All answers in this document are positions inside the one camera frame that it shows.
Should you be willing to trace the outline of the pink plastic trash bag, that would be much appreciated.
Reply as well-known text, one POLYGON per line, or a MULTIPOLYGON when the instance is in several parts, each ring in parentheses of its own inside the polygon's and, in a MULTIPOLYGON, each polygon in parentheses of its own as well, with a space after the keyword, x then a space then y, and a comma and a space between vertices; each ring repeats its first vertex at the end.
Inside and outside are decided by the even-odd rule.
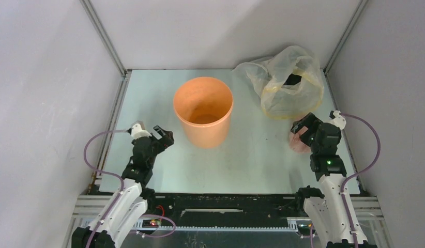
POLYGON ((310 147, 300 140, 300 136, 308 130, 307 127, 302 127, 296 134, 289 133, 289 147, 297 153, 309 153, 310 147))

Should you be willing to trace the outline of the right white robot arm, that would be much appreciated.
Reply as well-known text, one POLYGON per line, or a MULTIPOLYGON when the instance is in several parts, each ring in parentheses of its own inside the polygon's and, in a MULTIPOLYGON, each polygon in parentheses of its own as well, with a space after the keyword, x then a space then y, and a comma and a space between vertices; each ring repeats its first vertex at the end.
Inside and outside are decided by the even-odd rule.
POLYGON ((300 188, 295 194, 294 209, 308 216, 322 247, 372 247, 362 231, 346 188, 351 179, 343 160, 337 154, 346 125, 340 111, 330 112, 324 122, 313 113, 293 122, 291 133, 310 148, 310 168, 319 188, 300 188))

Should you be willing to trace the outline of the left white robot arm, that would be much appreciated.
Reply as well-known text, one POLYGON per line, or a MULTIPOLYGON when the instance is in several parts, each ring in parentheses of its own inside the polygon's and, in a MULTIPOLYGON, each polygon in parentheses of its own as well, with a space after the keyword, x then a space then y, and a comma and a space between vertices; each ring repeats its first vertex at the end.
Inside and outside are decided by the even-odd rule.
POLYGON ((153 214, 157 208, 155 191, 147 187, 153 175, 157 155, 174 144, 173 133, 159 125, 153 128, 156 138, 138 121, 125 133, 132 137, 132 155, 121 175, 119 188, 109 202, 86 227, 72 233, 71 247, 121 247, 125 238, 134 233, 133 226, 141 218, 159 220, 153 214))

